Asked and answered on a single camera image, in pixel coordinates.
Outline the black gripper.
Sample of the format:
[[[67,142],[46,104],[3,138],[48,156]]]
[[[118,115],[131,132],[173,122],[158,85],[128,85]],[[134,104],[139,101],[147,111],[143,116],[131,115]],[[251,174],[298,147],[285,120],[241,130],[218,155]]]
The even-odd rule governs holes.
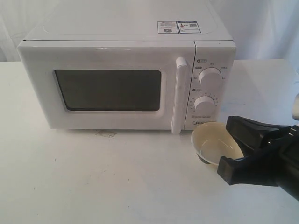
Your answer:
[[[280,187],[291,196],[299,195],[299,127],[261,123],[229,116],[226,130],[243,154],[239,159],[220,158],[217,174],[228,184]],[[263,149],[284,140],[277,149]]]

